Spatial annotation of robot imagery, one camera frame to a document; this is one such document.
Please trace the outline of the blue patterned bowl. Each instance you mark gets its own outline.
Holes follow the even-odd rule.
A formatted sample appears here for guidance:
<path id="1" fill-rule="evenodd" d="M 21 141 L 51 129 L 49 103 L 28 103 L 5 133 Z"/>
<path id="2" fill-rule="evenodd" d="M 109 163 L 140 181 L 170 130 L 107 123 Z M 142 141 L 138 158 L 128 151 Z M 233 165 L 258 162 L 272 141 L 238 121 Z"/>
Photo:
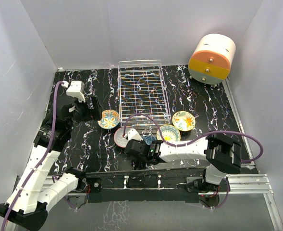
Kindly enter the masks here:
<path id="1" fill-rule="evenodd" d="M 155 136 L 153 136 L 152 134 L 150 135 L 146 135 L 143 137 L 143 142 L 146 144 L 146 145 L 151 145 L 153 141 L 156 141 L 157 138 Z"/>

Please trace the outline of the yellow teal sun bowl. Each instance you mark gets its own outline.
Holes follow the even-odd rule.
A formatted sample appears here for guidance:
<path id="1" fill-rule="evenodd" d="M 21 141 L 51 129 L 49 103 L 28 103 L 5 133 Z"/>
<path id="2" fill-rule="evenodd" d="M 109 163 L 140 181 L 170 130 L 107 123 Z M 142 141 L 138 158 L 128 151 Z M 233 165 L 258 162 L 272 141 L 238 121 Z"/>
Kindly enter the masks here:
<path id="1" fill-rule="evenodd" d="M 180 141 L 180 131 L 173 125 L 160 126 L 161 133 L 166 141 Z"/>

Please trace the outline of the black front mounting bar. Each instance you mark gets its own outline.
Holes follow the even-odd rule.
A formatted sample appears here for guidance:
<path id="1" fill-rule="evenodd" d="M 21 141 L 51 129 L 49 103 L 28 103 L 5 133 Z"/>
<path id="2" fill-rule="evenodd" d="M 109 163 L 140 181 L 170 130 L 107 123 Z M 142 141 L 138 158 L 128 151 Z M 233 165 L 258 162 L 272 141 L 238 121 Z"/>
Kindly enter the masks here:
<path id="1" fill-rule="evenodd" d="M 205 181 L 203 168 L 143 169 L 87 173 L 90 203 L 109 201 L 156 202 L 185 201 L 199 203 L 203 194 L 217 195 L 227 183 Z"/>

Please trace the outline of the orange blue floral bowl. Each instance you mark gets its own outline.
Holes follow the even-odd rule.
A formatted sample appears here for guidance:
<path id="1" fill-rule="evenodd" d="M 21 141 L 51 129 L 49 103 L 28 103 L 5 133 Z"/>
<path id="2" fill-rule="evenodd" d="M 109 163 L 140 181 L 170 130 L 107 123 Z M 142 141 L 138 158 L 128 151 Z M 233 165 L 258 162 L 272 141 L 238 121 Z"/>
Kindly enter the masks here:
<path id="1" fill-rule="evenodd" d="M 119 114 L 115 110 L 104 110 L 98 125 L 103 129 L 112 129 L 120 123 Z"/>

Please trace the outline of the white orange flower bowl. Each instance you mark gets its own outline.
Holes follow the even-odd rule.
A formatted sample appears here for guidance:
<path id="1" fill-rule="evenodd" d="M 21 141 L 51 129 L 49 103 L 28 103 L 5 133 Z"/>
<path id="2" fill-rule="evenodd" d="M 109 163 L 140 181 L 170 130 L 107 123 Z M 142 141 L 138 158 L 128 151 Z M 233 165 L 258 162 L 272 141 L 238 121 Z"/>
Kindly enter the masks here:
<path id="1" fill-rule="evenodd" d="M 172 116 L 172 123 L 180 131 L 191 131 L 195 128 L 196 119 L 187 111 L 178 111 Z"/>

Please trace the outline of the round pastel drawer cabinet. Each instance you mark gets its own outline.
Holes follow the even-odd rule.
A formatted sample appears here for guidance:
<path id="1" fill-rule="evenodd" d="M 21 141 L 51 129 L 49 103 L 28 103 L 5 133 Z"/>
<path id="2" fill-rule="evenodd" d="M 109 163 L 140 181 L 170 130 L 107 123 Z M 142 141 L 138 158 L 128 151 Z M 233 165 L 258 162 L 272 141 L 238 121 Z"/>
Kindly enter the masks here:
<path id="1" fill-rule="evenodd" d="M 235 51 L 231 38 L 221 34 L 205 35 L 189 60 L 190 76 L 209 85 L 223 82 L 230 73 Z"/>

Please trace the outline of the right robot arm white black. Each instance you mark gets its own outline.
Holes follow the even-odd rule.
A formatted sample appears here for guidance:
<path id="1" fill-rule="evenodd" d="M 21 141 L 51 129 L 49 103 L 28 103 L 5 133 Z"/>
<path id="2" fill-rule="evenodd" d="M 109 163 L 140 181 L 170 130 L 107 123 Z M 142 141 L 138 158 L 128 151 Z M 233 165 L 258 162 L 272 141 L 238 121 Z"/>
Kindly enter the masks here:
<path id="1" fill-rule="evenodd" d="M 241 173 L 241 144 L 223 134 L 213 134 L 189 144 L 188 141 L 152 141 L 146 144 L 140 135 L 129 131 L 124 152 L 141 162 L 157 165 L 175 160 L 201 159 L 209 162 L 202 178 L 202 187 L 213 191 L 229 174 Z"/>

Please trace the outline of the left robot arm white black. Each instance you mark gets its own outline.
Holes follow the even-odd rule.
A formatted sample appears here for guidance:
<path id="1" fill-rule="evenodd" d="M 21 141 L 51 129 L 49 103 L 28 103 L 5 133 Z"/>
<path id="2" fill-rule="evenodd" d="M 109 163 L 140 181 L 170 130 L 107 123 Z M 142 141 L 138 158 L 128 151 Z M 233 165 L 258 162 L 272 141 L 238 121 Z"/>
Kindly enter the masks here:
<path id="1" fill-rule="evenodd" d="M 26 168 L 12 195 L 0 204 L 0 216 L 28 231 L 42 228 L 49 211 L 71 191 L 88 188 L 85 172 L 71 167 L 47 189 L 44 182 L 54 162 L 71 138 L 74 124 L 99 121 L 102 106 L 97 96 L 84 102 L 71 96 L 55 96 L 52 114 L 46 117 L 35 137 Z"/>

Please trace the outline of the grey red-rimmed patterned bowl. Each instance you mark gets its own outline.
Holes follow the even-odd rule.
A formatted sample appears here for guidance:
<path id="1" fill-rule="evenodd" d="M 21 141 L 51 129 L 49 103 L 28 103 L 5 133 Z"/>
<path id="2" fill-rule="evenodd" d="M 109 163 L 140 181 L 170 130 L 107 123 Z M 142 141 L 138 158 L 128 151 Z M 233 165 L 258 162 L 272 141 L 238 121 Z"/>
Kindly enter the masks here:
<path id="1" fill-rule="evenodd" d="M 114 133 L 114 142 L 117 146 L 121 148 L 125 148 L 129 142 L 128 140 L 128 130 L 126 130 L 125 134 L 124 132 L 124 127 L 121 127 L 117 129 Z"/>

